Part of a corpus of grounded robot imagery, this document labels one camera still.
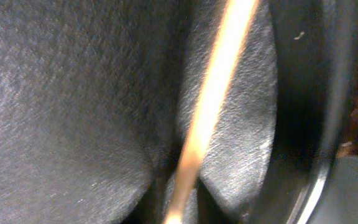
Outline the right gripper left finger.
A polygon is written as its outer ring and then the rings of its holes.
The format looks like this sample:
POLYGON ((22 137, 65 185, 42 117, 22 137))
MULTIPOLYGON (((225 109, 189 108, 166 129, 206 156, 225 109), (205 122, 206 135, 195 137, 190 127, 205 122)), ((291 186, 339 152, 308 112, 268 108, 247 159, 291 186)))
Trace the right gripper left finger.
POLYGON ((176 160, 194 1, 0 1, 0 223, 120 223, 176 160))

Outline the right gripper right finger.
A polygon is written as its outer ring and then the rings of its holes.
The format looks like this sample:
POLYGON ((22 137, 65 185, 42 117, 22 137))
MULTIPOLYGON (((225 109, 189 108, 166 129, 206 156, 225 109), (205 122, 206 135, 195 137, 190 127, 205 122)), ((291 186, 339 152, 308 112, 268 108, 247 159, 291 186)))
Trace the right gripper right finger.
MULTIPOLYGON (((180 93, 181 133, 190 125, 223 11, 223 1, 196 1, 180 93)), ((200 172, 222 210, 237 212, 252 207, 260 191, 275 132, 276 84, 272 18, 267 1, 262 1, 200 172)))

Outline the wooden chopstick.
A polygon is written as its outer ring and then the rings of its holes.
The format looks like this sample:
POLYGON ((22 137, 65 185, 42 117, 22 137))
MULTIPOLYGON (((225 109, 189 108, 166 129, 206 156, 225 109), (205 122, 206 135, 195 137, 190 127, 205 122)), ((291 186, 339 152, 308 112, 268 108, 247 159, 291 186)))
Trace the wooden chopstick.
POLYGON ((163 224, 180 224, 259 0, 228 0, 180 155, 163 224))

